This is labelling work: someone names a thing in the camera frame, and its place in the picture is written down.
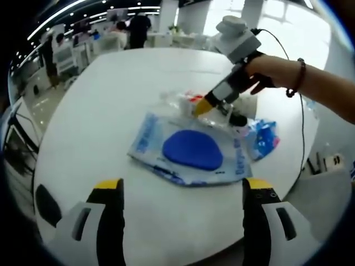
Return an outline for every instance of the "blue sponge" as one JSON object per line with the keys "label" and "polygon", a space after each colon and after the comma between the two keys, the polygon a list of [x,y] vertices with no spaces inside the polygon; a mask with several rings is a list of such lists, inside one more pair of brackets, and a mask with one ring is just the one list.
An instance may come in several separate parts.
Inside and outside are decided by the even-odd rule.
{"label": "blue sponge", "polygon": [[163,155],[172,162],[208,171],[216,170],[223,162],[214,139],[194,130],[174,133],[164,142]]}

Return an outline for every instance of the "human hand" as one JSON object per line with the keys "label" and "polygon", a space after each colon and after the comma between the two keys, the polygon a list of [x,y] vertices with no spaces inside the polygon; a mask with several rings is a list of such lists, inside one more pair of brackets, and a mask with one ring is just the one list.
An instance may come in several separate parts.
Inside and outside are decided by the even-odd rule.
{"label": "human hand", "polygon": [[[300,63],[279,57],[262,55],[253,59],[246,66],[246,71],[250,77],[258,73],[271,78],[277,88],[285,87],[292,89],[300,71]],[[264,89],[264,87],[258,84],[250,93],[256,94],[262,89]]]}

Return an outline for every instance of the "bracelet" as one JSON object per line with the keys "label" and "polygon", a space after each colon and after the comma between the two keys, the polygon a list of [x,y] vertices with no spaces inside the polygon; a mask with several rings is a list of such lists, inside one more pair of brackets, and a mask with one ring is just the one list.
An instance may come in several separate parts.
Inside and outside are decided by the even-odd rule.
{"label": "bracelet", "polygon": [[300,88],[300,86],[302,85],[305,79],[306,63],[302,58],[298,58],[297,61],[301,63],[301,69],[300,69],[300,73],[298,74],[295,87],[293,89],[286,90],[286,95],[289,98],[293,97],[296,94],[297,90]]}

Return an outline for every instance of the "white round table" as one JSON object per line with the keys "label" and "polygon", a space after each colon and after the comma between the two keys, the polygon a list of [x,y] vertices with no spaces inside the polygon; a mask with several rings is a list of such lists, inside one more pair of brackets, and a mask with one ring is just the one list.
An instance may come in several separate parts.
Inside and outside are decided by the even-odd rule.
{"label": "white round table", "polygon": [[[48,125],[35,189],[45,185],[65,214],[77,202],[85,202],[99,181],[123,178],[127,265],[185,265],[232,245],[244,232],[241,182],[183,188],[138,167],[126,155],[160,93],[208,91],[231,68],[223,55],[198,50],[136,49],[100,56],[68,90]],[[301,164],[300,99],[287,98],[282,89],[264,90],[257,117],[277,122],[281,142],[252,164],[252,172],[271,182],[284,198]],[[313,112],[305,107],[305,158],[317,126]],[[55,229],[38,212],[36,218],[46,243]]]}

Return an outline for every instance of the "blue and white package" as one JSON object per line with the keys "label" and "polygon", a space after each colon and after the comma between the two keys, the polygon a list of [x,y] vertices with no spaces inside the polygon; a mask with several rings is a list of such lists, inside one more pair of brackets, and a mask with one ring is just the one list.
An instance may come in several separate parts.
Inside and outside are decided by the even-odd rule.
{"label": "blue and white package", "polygon": [[258,161],[273,151],[280,138],[276,135],[276,122],[265,122],[263,119],[255,120],[249,127],[245,137],[249,156]]}
{"label": "blue and white package", "polygon": [[[164,157],[162,147],[165,140],[185,129],[206,133],[215,140],[223,154],[221,167],[214,171],[205,171],[173,163]],[[128,155],[141,162],[150,171],[182,186],[218,185],[251,177],[250,165],[239,140],[187,117],[158,116],[148,113]]]}

